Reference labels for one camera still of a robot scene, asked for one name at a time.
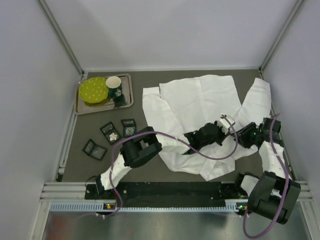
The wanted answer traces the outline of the round clear blue brooch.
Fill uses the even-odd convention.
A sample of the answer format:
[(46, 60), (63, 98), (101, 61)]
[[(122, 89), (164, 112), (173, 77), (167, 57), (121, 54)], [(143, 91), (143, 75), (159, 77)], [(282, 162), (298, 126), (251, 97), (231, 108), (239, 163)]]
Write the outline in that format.
[(130, 126), (130, 127), (125, 128), (125, 134), (127, 136), (133, 135), (135, 133), (135, 131), (136, 131), (136, 128), (134, 126)]

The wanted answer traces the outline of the sparkly snowflake brooch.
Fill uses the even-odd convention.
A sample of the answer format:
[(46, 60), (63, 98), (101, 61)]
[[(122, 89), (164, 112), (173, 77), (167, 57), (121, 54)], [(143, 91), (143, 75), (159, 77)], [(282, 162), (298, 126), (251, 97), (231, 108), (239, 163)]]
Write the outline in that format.
[(117, 133), (111, 132), (107, 137), (110, 142), (116, 142), (119, 136)]

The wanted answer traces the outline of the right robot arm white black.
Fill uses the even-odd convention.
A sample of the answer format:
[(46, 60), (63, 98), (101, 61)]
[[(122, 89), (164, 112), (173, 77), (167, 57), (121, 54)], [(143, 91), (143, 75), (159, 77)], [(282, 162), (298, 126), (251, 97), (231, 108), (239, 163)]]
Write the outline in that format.
[[(249, 212), (272, 220), (280, 208), (276, 222), (285, 224), (301, 192), (301, 185), (291, 180), (289, 173), (285, 172), (287, 168), (280, 130), (280, 121), (265, 117), (260, 125), (251, 122), (236, 132), (240, 146), (258, 148), (263, 169), (261, 177), (250, 173), (240, 174), (237, 185), (248, 195)], [(289, 178), (287, 189), (286, 178)]]

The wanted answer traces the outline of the white shirt garment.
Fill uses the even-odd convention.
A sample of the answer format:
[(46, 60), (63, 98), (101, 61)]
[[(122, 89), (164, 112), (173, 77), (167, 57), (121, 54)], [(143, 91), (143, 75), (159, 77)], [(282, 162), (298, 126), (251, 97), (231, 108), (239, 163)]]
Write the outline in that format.
[[(204, 75), (176, 79), (158, 87), (144, 88), (142, 109), (148, 126), (179, 139), (184, 134), (214, 123), (221, 114), (235, 120), (240, 130), (251, 122), (259, 125), (271, 111), (271, 88), (266, 81), (256, 78), (243, 102), (240, 101), (232, 76)], [(201, 175), (206, 181), (235, 170), (235, 161), (258, 151), (254, 145), (243, 148), (227, 137), (221, 146), (214, 143), (203, 147), (199, 154), (181, 155), (160, 152), (160, 157), (173, 172)]]

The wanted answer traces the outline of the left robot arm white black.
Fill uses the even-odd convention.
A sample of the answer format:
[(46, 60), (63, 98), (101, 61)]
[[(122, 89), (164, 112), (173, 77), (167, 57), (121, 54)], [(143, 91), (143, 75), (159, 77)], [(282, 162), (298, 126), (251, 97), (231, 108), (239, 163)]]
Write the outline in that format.
[(112, 153), (110, 168), (95, 179), (97, 193), (102, 195), (115, 188), (130, 170), (142, 167), (161, 152), (180, 155), (199, 154), (210, 160), (224, 160), (224, 157), (210, 157), (200, 153), (200, 150), (214, 143), (221, 146), (232, 127), (233, 123), (220, 119), (205, 124), (199, 130), (188, 132), (182, 138), (176, 138), (148, 126), (116, 144), (116, 148), (120, 147), (119, 154)]

